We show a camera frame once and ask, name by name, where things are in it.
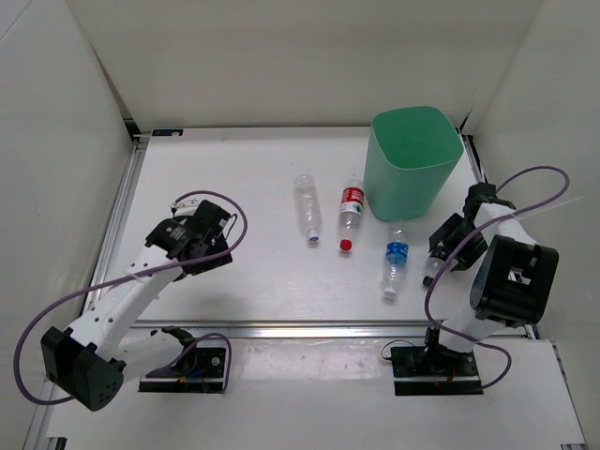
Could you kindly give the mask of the small bottle black cap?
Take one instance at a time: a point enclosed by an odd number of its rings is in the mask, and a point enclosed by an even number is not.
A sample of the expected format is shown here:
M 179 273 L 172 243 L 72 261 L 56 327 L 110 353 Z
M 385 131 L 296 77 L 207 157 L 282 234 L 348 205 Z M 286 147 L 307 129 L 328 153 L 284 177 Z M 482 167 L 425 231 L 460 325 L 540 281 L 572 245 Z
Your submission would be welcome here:
M 444 249 L 442 249 L 442 250 L 436 249 L 429 254 L 429 256 L 427 257 L 424 272 L 423 272 L 423 278 L 422 278 L 422 286 L 423 287 L 428 288 L 430 286 L 432 280 L 435 278 L 435 276 L 437 275 L 437 273 L 439 272 L 439 270 L 445 263 L 446 258 L 447 258 L 447 254 Z

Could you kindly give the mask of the blue label bottle white cap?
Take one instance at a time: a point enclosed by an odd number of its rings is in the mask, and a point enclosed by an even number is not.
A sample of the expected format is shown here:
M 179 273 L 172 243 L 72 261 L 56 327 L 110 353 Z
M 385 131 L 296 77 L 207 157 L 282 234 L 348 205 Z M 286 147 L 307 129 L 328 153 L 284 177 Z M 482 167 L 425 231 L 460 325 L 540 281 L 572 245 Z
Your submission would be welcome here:
M 395 300 L 398 297 L 407 273 L 409 248 L 405 223 L 392 223 L 383 260 L 382 295 L 385 299 Z

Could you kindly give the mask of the clear bottle blue cap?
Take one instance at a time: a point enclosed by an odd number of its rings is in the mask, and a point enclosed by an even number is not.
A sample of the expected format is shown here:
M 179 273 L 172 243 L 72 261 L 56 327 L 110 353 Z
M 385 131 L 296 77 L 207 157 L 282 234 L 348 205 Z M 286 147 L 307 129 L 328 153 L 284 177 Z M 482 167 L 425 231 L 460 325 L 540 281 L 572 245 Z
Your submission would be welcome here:
M 311 246 L 316 246 L 320 242 L 323 218 L 314 178 L 309 174 L 296 177 L 293 194 L 302 234 Z

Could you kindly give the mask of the red label bottle red cap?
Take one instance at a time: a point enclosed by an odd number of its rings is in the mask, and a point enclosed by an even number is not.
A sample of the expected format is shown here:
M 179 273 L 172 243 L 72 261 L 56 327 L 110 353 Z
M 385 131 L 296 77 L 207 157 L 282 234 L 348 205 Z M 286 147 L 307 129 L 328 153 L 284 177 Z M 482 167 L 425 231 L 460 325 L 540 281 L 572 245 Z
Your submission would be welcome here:
M 363 182 L 352 179 L 346 183 L 341 195 L 338 214 L 339 249 L 350 252 L 360 229 L 364 209 Z

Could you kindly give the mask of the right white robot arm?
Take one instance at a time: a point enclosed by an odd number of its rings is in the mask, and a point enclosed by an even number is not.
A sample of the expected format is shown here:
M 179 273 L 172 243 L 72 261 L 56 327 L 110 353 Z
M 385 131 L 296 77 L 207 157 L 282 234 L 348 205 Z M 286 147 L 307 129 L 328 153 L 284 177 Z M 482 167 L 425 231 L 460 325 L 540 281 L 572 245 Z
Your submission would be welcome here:
M 469 305 L 431 327 L 421 363 L 441 375 L 458 365 L 475 344 L 505 328 L 536 324 L 542 318 L 559 262 L 558 251 L 539 245 L 512 213 L 516 207 L 488 183 L 469 188 L 463 213 L 453 214 L 428 239 L 422 280 L 429 287 L 444 263 L 463 272 L 480 262 Z

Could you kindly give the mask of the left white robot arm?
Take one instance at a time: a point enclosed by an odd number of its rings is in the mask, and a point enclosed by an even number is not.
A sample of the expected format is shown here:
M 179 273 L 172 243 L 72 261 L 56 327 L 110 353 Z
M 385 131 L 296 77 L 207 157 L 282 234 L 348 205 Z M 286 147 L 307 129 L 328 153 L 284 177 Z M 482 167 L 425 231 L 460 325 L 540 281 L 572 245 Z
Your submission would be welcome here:
M 203 200 L 193 213 L 159 222 L 131 263 L 126 282 L 108 289 L 65 330 L 52 327 L 42 336 L 47 378 L 95 412 L 138 376 L 203 375 L 196 357 L 197 340 L 181 328 L 153 330 L 129 344 L 123 339 L 168 285 L 232 262 L 223 231 L 233 218 Z

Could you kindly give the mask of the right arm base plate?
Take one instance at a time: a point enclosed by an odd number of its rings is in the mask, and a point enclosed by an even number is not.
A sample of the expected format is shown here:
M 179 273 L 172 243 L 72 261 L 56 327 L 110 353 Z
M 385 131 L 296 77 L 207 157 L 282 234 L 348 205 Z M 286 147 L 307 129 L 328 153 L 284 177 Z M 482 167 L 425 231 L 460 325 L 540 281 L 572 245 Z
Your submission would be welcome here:
M 382 347 L 390 363 L 396 397 L 479 396 L 482 382 L 473 352 L 443 359 L 429 355 L 425 345 L 395 339 Z

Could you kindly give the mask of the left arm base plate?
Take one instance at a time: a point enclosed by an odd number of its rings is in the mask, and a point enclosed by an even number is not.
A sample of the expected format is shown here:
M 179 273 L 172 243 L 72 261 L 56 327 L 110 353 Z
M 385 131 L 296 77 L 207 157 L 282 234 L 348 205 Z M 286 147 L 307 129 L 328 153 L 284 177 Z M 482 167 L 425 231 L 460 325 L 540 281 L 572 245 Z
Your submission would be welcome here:
M 138 391 L 146 394 L 224 394 L 229 387 L 233 345 L 220 333 L 194 338 L 174 363 L 141 377 Z

